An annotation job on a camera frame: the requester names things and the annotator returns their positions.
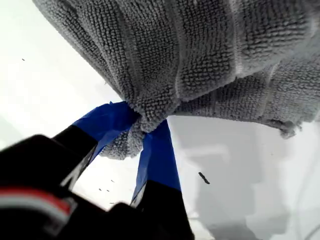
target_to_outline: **towel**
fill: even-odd
[[[136,155],[169,115],[255,122],[290,137],[319,113],[318,0],[33,1],[140,114],[104,156]]]

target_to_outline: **blue tape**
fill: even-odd
[[[156,130],[145,135],[132,199],[137,196],[147,180],[181,191],[167,120],[163,121]]]
[[[110,104],[96,107],[72,125],[82,129],[98,142],[92,161],[120,133],[130,129],[138,117],[139,114],[134,112],[126,102],[110,102]]]

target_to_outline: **red stripe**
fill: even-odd
[[[34,188],[19,188],[19,187],[10,187],[10,188],[0,188],[0,198],[1,195],[6,196],[26,196],[26,197],[34,197],[38,199],[42,199],[43,201],[48,202],[51,205],[54,205],[56,208],[65,212],[67,215],[70,214],[70,205],[65,201],[57,198],[51,193],[34,189]]]

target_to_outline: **knotted towel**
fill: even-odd
[[[33,0],[141,117],[102,154],[123,159],[169,115],[291,136],[320,109],[318,0]]]

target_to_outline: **white wall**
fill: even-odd
[[[54,136],[120,98],[30,0],[0,8],[0,148]],[[168,119],[187,212],[198,239],[302,240],[320,224],[320,126],[289,139],[255,123]],[[104,209],[129,202],[139,157],[98,157],[74,191]],[[199,176],[202,172],[210,184]],[[309,240],[320,239],[320,232]]]

